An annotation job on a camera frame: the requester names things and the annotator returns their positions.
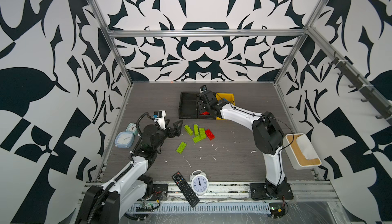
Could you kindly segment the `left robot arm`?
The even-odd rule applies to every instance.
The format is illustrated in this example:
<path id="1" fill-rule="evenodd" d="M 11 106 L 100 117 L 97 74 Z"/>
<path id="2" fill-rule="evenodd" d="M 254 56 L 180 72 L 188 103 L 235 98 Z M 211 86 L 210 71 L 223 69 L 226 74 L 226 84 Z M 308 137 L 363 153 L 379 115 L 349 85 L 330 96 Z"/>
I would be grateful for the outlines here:
<path id="1" fill-rule="evenodd" d="M 77 224 L 117 224 L 135 202 L 153 195 L 153 179 L 146 175 L 165 139 L 181 135 L 183 121 L 168 125 L 165 119 L 160 125 L 155 121 L 143 130 L 129 163 L 112 179 L 101 186 L 90 187 L 83 198 Z"/>

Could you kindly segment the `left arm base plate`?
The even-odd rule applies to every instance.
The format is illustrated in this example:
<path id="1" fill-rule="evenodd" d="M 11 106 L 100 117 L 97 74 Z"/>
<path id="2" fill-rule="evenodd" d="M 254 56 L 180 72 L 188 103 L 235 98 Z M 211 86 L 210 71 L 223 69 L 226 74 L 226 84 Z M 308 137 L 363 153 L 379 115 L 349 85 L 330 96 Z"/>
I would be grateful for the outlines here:
<path id="1" fill-rule="evenodd" d="M 167 184 L 148 185 L 146 194 L 139 201 L 166 201 L 168 194 Z"/>

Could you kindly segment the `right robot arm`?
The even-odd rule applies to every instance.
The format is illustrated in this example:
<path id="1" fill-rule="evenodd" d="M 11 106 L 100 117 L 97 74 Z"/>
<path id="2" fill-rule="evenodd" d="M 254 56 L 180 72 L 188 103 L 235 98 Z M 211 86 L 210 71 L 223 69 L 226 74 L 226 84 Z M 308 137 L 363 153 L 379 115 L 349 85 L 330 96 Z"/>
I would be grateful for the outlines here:
<path id="1" fill-rule="evenodd" d="M 282 164 L 284 133 L 272 113 L 244 110 L 224 98 L 217 99 L 216 93 L 205 85 L 200 87 L 199 105 L 203 112 L 233 121 L 251 130 L 256 147 L 263 153 L 266 182 L 271 184 L 274 190 L 285 184 Z"/>

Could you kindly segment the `lone green lego brick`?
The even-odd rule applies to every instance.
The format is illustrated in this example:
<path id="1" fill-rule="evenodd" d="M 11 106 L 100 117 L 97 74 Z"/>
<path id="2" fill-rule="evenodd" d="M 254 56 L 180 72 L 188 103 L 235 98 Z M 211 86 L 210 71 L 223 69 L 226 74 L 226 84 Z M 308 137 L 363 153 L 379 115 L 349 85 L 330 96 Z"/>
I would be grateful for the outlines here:
<path id="1" fill-rule="evenodd" d="M 182 154 L 183 151 L 185 150 L 187 144 L 185 142 L 181 142 L 180 145 L 177 147 L 176 152 L 179 154 Z"/>

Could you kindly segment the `red lego brick cluster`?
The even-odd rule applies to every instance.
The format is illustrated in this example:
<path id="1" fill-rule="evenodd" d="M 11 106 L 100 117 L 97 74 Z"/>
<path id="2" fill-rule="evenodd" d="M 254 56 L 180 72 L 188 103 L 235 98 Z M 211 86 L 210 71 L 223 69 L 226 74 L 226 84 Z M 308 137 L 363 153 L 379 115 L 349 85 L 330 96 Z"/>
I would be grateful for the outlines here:
<path id="1" fill-rule="evenodd" d="M 207 138 L 208 138 L 209 140 L 213 140 L 213 139 L 215 138 L 215 135 L 214 135 L 209 129 L 207 129 L 207 130 L 205 131 L 205 133 L 206 133 L 206 136 L 207 136 Z"/>

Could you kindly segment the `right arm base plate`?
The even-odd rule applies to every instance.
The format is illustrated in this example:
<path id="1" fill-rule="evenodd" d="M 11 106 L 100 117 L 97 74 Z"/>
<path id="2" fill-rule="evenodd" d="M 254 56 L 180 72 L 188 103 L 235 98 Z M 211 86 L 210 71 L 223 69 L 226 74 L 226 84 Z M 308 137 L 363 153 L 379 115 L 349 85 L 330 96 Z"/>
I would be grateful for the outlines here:
<path id="1" fill-rule="evenodd" d="M 287 182 L 275 186 L 272 183 L 250 183 L 250 197 L 252 200 L 261 201 L 265 199 L 292 200 L 294 194 Z"/>

